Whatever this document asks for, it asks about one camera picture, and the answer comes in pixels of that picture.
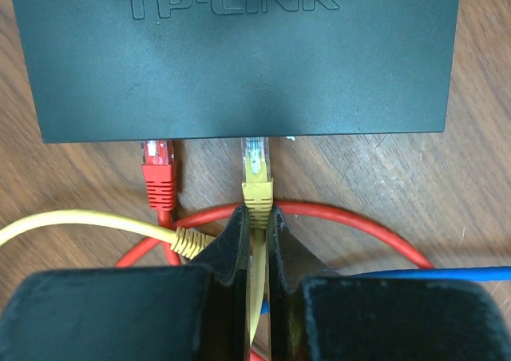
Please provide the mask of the black network switch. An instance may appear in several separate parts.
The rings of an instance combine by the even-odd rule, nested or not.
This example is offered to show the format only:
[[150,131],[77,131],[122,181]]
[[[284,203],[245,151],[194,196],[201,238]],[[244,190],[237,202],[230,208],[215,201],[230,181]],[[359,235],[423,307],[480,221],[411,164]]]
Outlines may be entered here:
[[42,139],[441,132],[459,0],[12,0]]

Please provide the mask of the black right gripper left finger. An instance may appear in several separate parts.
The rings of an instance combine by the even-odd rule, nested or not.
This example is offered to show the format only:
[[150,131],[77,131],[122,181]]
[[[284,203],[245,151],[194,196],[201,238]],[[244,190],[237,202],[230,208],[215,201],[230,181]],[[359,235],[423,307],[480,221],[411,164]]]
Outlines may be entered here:
[[249,215],[176,267],[38,272],[1,316],[4,360],[245,360]]

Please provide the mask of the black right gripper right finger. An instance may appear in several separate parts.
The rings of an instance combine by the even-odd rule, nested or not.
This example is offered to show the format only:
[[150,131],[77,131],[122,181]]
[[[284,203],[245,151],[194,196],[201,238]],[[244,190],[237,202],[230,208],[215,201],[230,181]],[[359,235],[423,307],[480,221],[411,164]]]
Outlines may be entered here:
[[507,360],[510,335],[480,285],[341,276],[290,232],[267,226],[273,360]]

